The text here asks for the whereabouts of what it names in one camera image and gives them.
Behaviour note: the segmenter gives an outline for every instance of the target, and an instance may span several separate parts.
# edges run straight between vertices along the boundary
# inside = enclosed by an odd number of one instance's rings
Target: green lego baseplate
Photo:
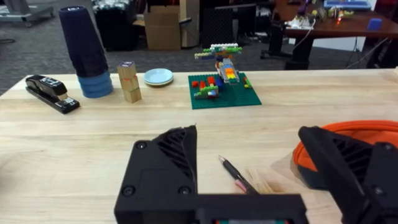
[[[257,96],[253,88],[245,88],[243,85],[243,78],[246,75],[243,72],[239,73],[240,82],[234,85],[224,83],[223,87],[219,89],[218,97],[212,99],[200,99],[197,100],[193,97],[194,93],[200,91],[200,85],[198,87],[192,87],[192,81],[205,81],[206,86],[207,77],[219,78],[218,74],[214,75],[190,75],[188,76],[189,90],[191,94],[192,109],[206,109],[206,108],[221,108],[230,106],[252,106],[261,105],[261,101]]]

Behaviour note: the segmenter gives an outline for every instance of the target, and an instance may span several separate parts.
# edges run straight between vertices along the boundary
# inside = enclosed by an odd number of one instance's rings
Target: gray carpet
[[[51,2],[58,11],[59,8],[71,5],[83,5],[91,8],[90,0],[28,0],[32,4]],[[0,23],[0,39],[12,38],[13,44],[0,44],[0,95],[28,74],[64,74],[74,73],[68,58],[68,52],[63,38],[59,19],[43,19],[26,28],[23,23]],[[267,49],[266,44],[253,43],[243,48],[243,54],[234,57],[233,62],[241,71],[248,70],[283,70],[282,60],[260,60],[261,49]],[[292,50],[291,45],[285,45],[284,50]],[[141,40],[139,48],[132,52],[107,52],[110,72],[116,72],[120,61],[133,60],[137,71],[145,72],[152,68],[168,68],[173,72],[213,71],[211,61],[194,60],[193,54],[201,49],[181,51],[150,51],[146,49],[145,40]],[[351,52],[313,48],[311,52],[310,69],[341,69],[347,63]],[[352,62],[357,60],[353,55]]]

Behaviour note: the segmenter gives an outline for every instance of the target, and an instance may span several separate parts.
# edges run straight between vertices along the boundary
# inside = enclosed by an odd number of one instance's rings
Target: stacked wooden blocks
[[[124,99],[130,103],[141,100],[136,65],[134,62],[122,62],[118,65],[118,73]]]

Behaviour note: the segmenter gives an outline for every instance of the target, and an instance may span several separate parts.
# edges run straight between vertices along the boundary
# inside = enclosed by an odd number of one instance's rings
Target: red lego brick
[[[200,88],[202,89],[202,88],[204,88],[204,87],[206,87],[205,81],[200,81]]]
[[[216,85],[216,80],[214,79],[214,77],[207,77],[207,84]]]
[[[192,87],[198,87],[198,85],[199,85],[199,82],[198,81],[193,81],[192,82]]]

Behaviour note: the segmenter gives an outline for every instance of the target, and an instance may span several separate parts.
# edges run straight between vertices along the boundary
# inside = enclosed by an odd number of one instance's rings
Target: black pen
[[[218,155],[218,159],[224,168],[235,179],[235,184],[247,194],[259,194],[252,185],[242,176],[242,174],[224,157]]]

